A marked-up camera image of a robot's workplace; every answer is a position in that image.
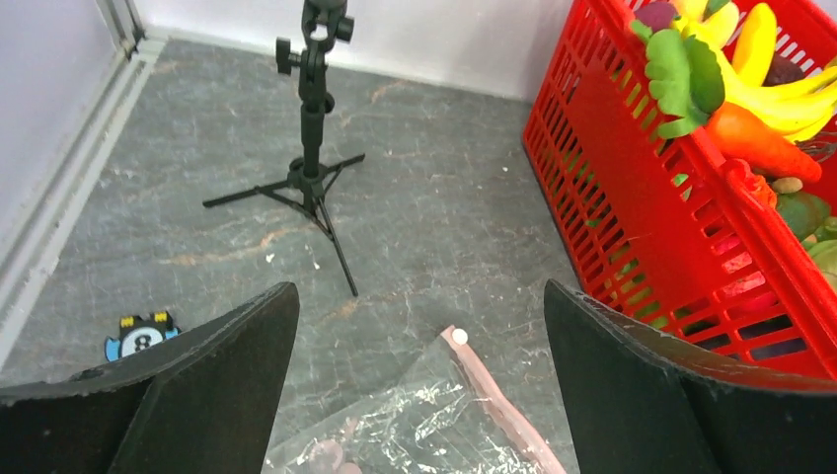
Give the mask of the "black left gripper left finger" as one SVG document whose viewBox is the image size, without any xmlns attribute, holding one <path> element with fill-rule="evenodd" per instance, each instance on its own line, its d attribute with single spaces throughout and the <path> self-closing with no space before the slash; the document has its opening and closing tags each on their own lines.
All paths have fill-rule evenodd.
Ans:
<svg viewBox="0 0 837 474">
<path fill-rule="evenodd" d="M 257 473 L 294 347 L 281 282 L 149 350 L 1 391 L 5 473 Z"/>
</svg>

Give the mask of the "clear pink zip top bag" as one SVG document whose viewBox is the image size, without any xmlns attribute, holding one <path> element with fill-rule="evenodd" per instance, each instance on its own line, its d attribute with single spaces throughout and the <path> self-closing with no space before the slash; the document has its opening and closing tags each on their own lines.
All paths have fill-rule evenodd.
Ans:
<svg viewBox="0 0 837 474">
<path fill-rule="evenodd" d="M 391 388 L 271 447 L 265 473 L 563 473 L 455 326 Z"/>
</svg>

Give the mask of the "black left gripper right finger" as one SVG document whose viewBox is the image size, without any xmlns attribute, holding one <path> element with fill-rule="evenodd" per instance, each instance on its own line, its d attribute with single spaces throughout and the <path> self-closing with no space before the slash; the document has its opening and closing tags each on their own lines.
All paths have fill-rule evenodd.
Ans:
<svg viewBox="0 0 837 474">
<path fill-rule="evenodd" d="M 584 473 L 832 473 L 836 385 L 706 351 L 556 280 L 544 320 Z"/>
</svg>

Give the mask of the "yellow banana bunch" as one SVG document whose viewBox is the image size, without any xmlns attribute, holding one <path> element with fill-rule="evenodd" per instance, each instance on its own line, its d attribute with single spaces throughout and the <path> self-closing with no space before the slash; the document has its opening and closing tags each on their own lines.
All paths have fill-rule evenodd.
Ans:
<svg viewBox="0 0 837 474">
<path fill-rule="evenodd" d="M 709 45 L 721 69 L 725 100 L 763 121 L 791 143 L 812 139 L 836 111 L 836 64 L 792 82 L 768 85 L 773 72 L 796 65 L 776 53 L 778 22 L 765 2 L 744 17 L 731 58 L 722 47 L 732 39 L 739 20 L 735 2 L 724 1 L 713 14 L 709 1 L 674 1 L 679 18 L 672 26 L 686 39 L 690 36 Z"/>
</svg>

